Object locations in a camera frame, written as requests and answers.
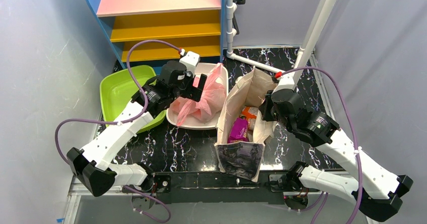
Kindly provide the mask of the orange Fox's candy bag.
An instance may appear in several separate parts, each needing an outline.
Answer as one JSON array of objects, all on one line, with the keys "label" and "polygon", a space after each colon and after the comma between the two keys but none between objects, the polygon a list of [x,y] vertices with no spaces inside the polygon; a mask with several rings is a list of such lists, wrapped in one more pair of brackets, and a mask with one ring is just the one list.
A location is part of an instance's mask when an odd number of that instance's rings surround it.
[{"label": "orange Fox's candy bag", "polygon": [[255,127],[258,114],[258,108],[252,106],[245,106],[241,112],[240,118],[246,119],[248,122],[248,129],[253,130]]}]

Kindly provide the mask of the beige canvas tote bag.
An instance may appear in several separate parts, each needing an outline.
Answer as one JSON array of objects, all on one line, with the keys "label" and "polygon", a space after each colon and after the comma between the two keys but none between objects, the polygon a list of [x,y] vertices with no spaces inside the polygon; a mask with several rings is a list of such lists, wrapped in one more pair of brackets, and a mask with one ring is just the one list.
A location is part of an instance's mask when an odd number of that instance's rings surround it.
[{"label": "beige canvas tote bag", "polygon": [[252,182],[258,181],[265,144],[274,137],[277,122],[262,120],[261,112],[257,110],[254,131],[249,141],[228,143],[228,137],[244,107],[258,108],[267,92],[276,86],[271,75],[256,68],[236,80],[225,99],[217,122],[217,142],[214,146],[221,172]]}]

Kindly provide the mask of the purple snack bag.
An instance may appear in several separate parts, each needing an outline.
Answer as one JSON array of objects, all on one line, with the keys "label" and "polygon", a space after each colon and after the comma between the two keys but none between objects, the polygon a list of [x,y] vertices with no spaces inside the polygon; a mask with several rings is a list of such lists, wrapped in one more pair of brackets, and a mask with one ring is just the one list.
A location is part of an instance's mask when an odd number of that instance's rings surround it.
[{"label": "purple snack bag", "polygon": [[249,141],[248,125],[249,122],[245,118],[237,118],[231,128],[227,143]]}]

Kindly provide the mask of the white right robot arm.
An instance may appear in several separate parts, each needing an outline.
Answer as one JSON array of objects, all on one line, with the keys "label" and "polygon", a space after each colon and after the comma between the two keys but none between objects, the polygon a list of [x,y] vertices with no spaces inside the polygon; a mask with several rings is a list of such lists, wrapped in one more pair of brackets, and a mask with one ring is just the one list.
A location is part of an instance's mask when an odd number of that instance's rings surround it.
[{"label": "white right robot arm", "polygon": [[259,107],[262,120],[276,121],[297,139],[333,158],[348,173],[343,177],[297,161],[273,183],[284,189],[309,188],[355,204],[365,216],[384,222],[398,213],[401,197],[412,187],[407,175],[395,175],[380,166],[353,142],[339,124],[321,111],[309,111],[293,90],[269,90]]}]

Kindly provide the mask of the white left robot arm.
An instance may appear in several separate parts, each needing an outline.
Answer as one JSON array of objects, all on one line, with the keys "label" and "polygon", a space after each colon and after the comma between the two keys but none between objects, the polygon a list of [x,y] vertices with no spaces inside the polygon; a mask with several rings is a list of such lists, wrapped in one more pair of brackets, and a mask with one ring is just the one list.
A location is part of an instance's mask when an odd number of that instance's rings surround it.
[{"label": "white left robot arm", "polygon": [[179,97],[199,101],[207,76],[201,74],[194,86],[198,62],[169,61],[161,73],[146,81],[124,110],[106,129],[82,148],[71,148],[65,160],[72,173],[99,197],[115,186],[140,186],[151,174],[144,164],[113,164],[115,155],[137,132],[151,123]]}]

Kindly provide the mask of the green plastic tray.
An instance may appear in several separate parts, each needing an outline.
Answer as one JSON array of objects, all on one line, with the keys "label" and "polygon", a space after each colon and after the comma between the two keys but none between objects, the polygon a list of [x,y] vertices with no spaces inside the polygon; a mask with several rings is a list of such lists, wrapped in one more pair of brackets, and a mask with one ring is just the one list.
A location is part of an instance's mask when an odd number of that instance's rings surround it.
[{"label": "green plastic tray", "polygon": [[[156,76],[155,69],[148,65],[132,67],[138,82],[143,86],[145,82]],[[100,100],[104,121],[113,121],[124,110],[131,96],[136,93],[137,86],[129,75],[128,70],[123,69],[105,77],[100,83]],[[166,116],[166,110],[161,112],[153,121],[140,129],[137,134],[148,131],[160,125]]]}]

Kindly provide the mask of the colourful wooden shelf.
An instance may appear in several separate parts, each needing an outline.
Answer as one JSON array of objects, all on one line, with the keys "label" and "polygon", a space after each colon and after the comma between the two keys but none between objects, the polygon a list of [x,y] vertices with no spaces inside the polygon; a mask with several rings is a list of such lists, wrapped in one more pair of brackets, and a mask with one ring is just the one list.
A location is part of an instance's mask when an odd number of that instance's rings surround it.
[{"label": "colourful wooden shelf", "polygon": [[130,60],[159,71],[178,53],[164,40],[200,55],[223,60],[226,0],[86,0],[117,62]]}]

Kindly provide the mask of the white pvc pipe stand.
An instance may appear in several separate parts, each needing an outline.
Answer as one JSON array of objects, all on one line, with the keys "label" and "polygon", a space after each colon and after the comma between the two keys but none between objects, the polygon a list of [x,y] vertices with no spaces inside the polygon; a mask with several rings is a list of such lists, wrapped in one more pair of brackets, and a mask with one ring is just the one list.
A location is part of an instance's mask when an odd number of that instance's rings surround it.
[{"label": "white pvc pipe stand", "polygon": [[233,51],[233,41],[234,37],[240,33],[237,20],[234,18],[235,11],[238,5],[244,5],[246,0],[226,0],[226,20],[227,20],[227,30],[226,30],[226,40],[227,40],[227,58],[236,60],[245,64],[252,65],[254,67],[272,72],[282,72],[282,70],[269,66],[263,63],[256,62],[254,60],[244,58],[242,56],[236,55]]}]

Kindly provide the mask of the aluminium base frame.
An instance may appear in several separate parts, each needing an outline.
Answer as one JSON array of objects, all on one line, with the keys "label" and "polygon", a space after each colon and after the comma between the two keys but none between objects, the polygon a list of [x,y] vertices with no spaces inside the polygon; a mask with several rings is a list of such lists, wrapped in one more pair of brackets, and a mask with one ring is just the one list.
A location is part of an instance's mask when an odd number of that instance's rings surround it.
[{"label": "aluminium base frame", "polygon": [[281,192],[266,186],[270,175],[282,175],[296,161],[312,164],[333,174],[344,170],[330,157],[296,139],[280,125],[274,126],[260,165],[258,182],[222,173],[214,143],[215,129],[179,128],[165,116],[156,127],[139,133],[117,152],[114,164],[143,162],[170,182],[169,191],[158,186],[160,199],[166,203],[185,202],[263,202],[284,205]]}]

